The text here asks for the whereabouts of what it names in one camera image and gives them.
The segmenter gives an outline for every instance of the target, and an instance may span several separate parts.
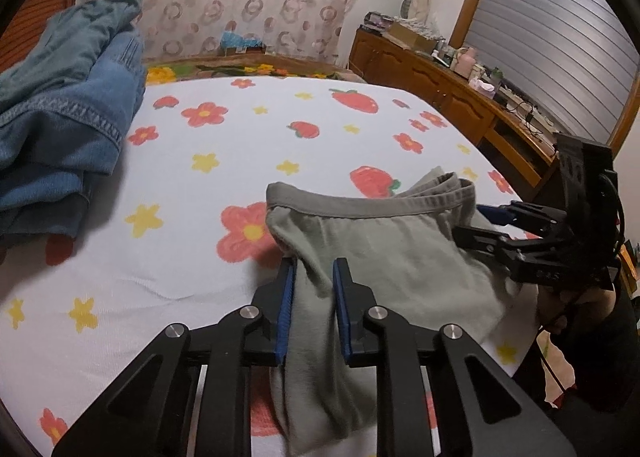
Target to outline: cabinet door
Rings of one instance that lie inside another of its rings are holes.
[[[377,50],[362,76],[367,82],[407,89],[406,53],[399,47]]]
[[[365,33],[358,32],[349,55],[349,68],[358,76],[362,76],[367,65],[375,55],[373,41]]]
[[[438,110],[474,145],[480,142],[494,117],[482,103],[457,91],[447,95]]]
[[[440,85],[444,80],[430,67],[413,62],[410,66],[407,90],[434,105],[441,98]]]

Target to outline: wooden headboard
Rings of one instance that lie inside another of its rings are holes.
[[[25,0],[0,36],[0,72],[27,56],[51,15],[73,4],[74,0]]]

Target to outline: elastic waistband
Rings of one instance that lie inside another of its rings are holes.
[[[267,208],[282,206],[322,217],[367,219],[420,215],[456,208],[463,204],[475,206],[476,187],[450,172],[420,184],[395,197],[363,199],[333,197],[305,192],[283,182],[267,187]]]

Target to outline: denim jacket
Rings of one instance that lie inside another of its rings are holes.
[[[89,0],[53,15],[27,58],[0,73],[0,113],[48,89],[84,81],[141,0]]]
[[[142,103],[142,49],[140,34],[128,26],[86,80],[0,113],[0,246],[36,233],[76,237]]]

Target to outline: jeans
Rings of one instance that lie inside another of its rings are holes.
[[[37,233],[76,237],[142,103],[142,49],[140,34],[128,26],[85,81],[0,114],[0,245]]]

